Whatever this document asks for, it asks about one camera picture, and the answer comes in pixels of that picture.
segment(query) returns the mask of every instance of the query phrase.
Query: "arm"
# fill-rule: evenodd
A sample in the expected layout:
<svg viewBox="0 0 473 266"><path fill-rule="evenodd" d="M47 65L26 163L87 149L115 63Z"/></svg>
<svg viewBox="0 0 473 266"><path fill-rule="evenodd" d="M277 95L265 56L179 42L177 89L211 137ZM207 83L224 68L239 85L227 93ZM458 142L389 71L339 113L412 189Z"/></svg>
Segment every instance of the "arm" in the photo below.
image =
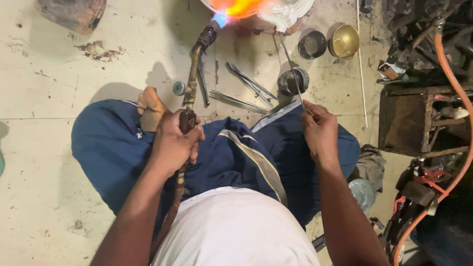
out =
<svg viewBox="0 0 473 266"><path fill-rule="evenodd" d="M147 266L159 199L164 183L187 160L197 160L198 140L204 140L197 125L186 135L179 130L177 111L160 124L149 161L105 235L91 266Z"/></svg>
<svg viewBox="0 0 473 266"><path fill-rule="evenodd" d="M340 168L337 117L308 101L304 104L304 136L319 172L322 223L333 264L389 265Z"/></svg>

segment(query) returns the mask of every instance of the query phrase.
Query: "blue trousers with white stripe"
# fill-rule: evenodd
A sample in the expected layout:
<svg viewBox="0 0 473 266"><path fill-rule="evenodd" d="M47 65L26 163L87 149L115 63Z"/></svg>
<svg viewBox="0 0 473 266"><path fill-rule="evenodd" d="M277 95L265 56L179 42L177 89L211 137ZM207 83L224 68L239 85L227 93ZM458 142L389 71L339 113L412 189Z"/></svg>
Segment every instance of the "blue trousers with white stripe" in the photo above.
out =
<svg viewBox="0 0 473 266"><path fill-rule="evenodd" d="M305 228L320 210L315 164L302 133L300 102L262 118L253 128L230 117L203 126L197 163L185 174L183 200L223 187L245 187L280 201ZM136 106L104 100L87 106L72 128L72 155L110 209L118 214L146 165L155 133L140 129ZM339 125L338 154L345 177L360 147ZM163 189L155 233L170 208L174 179Z"/></svg>

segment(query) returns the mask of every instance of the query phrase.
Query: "blowtorch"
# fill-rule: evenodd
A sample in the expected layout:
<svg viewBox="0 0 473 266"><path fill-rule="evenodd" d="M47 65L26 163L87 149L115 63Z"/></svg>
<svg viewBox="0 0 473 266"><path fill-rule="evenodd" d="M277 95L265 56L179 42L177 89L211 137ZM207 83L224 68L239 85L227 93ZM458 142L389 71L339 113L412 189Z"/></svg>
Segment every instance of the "blowtorch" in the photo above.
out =
<svg viewBox="0 0 473 266"><path fill-rule="evenodd" d="M189 73L189 80L187 82L187 85L181 82L180 85L173 86L173 91L176 95L184 95L183 104L185 104L186 107L185 110L179 115L179 129L183 134L188 133L191 129L195 127L195 121L197 118L197 115L194 113L193 108L197 91L196 79L199 58L201 54L205 52L205 50L210 45L212 45L213 42L215 42L215 39L217 38L220 30L220 24L216 20L212 20L205 27L205 29L199 35L196 45L193 48L191 71ZM150 261L153 259L154 255L156 254L156 251L158 250L167 233L171 229L171 225L177 215L179 204L181 202L182 196L184 195L184 173L189 167L189 164L189 159L187 159L184 165L182 165L181 168L177 171L173 204L171 205L171 209L169 210L164 219L159 234L156 236L156 239L151 244Z"/></svg>

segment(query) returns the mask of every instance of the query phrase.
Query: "person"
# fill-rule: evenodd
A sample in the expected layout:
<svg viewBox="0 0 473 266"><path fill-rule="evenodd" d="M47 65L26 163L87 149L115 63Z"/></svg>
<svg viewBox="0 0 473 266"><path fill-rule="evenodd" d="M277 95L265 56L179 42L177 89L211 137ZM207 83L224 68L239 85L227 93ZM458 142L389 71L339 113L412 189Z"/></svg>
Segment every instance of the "person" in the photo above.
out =
<svg viewBox="0 0 473 266"><path fill-rule="evenodd" d="M320 265L304 229L322 211L334 265L387 265L346 177L359 157L336 116L304 100L251 129L226 118L179 130L179 114L148 87L136 103L87 106L73 156L117 215L91 265ZM184 195L156 254L174 173L190 158Z"/></svg>

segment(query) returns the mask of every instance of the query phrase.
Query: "bare foot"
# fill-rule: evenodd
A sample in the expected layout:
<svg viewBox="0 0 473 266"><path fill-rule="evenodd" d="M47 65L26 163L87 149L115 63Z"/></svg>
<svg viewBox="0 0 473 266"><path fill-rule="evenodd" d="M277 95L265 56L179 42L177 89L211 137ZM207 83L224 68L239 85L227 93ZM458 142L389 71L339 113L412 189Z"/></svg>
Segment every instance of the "bare foot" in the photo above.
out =
<svg viewBox="0 0 473 266"><path fill-rule="evenodd" d="M163 104L156 93L156 88L147 87L138 95L138 113L141 115L141 130L156 132L159 122L172 112Z"/></svg>

